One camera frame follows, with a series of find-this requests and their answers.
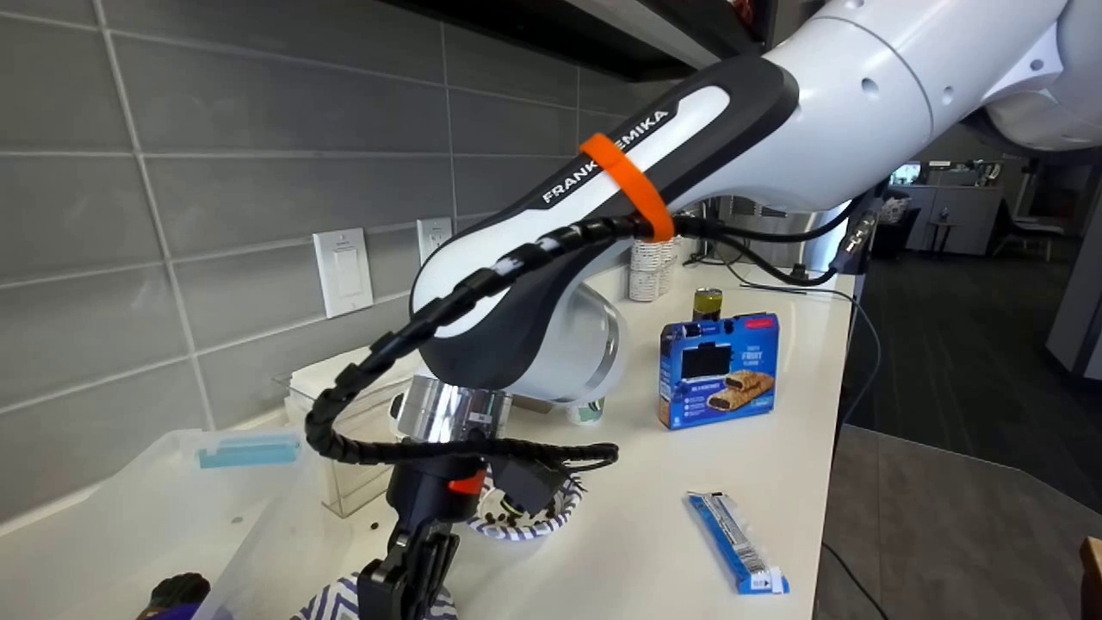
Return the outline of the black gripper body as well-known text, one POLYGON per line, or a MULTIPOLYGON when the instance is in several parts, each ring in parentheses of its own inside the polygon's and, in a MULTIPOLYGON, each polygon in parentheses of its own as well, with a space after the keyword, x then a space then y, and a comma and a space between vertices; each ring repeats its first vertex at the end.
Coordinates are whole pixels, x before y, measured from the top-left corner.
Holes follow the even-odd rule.
POLYGON ((397 532, 390 534, 390 551, 402 569, 402 598, 410 582, 410 548, 428 538, 455 538, 481 497, 484 461, 481 457, 444 457, 397 466, 384 501, 397 511, 397 532))

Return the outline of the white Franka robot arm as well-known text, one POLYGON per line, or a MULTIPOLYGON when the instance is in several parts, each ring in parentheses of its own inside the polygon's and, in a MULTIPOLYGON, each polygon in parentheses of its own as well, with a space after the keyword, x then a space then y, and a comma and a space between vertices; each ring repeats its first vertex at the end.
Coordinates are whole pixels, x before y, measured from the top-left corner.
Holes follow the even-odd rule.
POLYGON ((410 324, 368 366, 420 354, 468 393, 575 396, 597 303, 582 280, 626 238, 673 238, 713 198, 841 208, 979 112, 1022 148, 1090 148, 1081 93, 1100 25, 1102 0, 828 0, 775 47, 683 79, 444 242, 414 280, 410 324))

